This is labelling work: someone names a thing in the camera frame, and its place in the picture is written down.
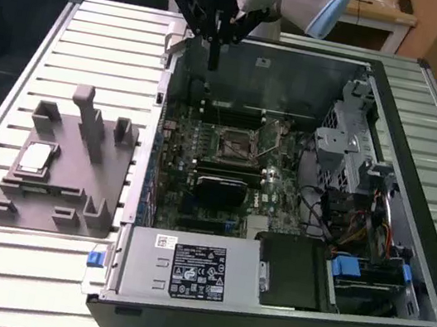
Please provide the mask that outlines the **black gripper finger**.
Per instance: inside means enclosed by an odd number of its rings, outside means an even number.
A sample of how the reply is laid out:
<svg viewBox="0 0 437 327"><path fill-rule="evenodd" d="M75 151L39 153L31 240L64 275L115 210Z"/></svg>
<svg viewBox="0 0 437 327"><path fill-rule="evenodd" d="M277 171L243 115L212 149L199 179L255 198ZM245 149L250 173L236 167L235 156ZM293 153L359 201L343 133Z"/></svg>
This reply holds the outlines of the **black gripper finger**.
<svg viewBox="0 0 437 327"><path fill-rule="evenodd" d="M268 18L269 11L266 9L250 11L237 18L238 10L222 12L216 51L214 56L213 71L218 69L220 51L223 46L238 44L242 39L254 30L257 25Z"/></svg>
<svg viewBox="0 0 437 327"><path fill-rule="evenodd" d="M194 36L208 43L207 67L213 70L217 45L217 2L216 0L175 0Z"/></svg>

